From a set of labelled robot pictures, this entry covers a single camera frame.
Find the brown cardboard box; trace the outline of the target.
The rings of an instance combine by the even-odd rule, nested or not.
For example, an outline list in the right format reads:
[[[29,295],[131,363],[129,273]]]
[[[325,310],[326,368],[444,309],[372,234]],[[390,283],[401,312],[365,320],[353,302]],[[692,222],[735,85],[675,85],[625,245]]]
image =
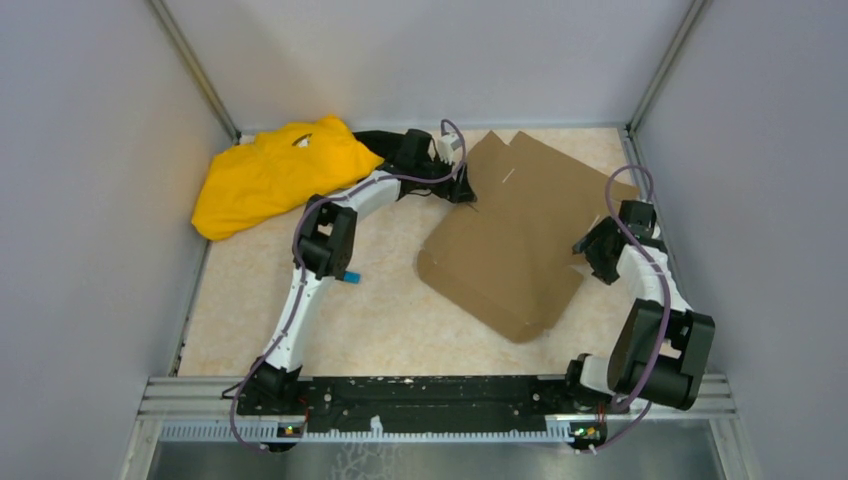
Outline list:
[[[579,289],[573,245],[608,215],[607,175],[524,132],[488,132],[469,151],[473,203],[423,242],[419,278],[506,339],[552,328]]]

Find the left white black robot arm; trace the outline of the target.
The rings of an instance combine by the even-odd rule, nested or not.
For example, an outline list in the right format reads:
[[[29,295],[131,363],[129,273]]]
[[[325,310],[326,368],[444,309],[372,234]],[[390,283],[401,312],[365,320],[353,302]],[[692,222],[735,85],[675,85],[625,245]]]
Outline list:
[[[306,340],[323,299],[334,282],[358,280],[349,264],[360,221],[413,192],[452,204],[476,199],[468,178],[467,142],[454,122],[442,120],[437,136],[417,129],[356,136],[381,147],[386,157],[352,187],[308,200],[293,234],[288,298],[264,353],[234,389],[232,408],[241,415],[285,414],[300,405]]]

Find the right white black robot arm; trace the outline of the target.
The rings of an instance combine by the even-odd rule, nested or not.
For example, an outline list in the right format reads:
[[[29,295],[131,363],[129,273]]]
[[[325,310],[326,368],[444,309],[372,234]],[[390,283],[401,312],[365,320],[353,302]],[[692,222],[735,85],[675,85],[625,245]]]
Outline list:
[[[606,285],[622,282],[633,299],[609,357],[572,360],[563,398],[576,412],[630,395],[677,410],[698,397],[715,335],[715,322],[679,292],[659,238],[654,207],[625,200],[618,215],[594,226],[573,247]]]

